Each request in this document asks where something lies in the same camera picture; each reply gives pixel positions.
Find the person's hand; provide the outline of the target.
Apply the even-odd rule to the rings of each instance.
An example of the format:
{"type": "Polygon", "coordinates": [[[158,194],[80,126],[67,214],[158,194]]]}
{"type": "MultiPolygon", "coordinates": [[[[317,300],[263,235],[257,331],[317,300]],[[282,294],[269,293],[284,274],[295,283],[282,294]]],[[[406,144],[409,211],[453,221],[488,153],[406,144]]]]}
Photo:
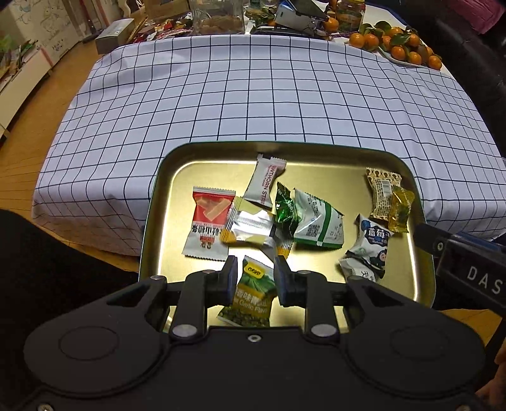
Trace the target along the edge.
{"type": "Polygon", "coordinates": [[[506,348],[503,344],[495,357],[498,365],[492,380],[476,392],[478,398],[494,410],[505,410],[506,405],[506,348]]]}

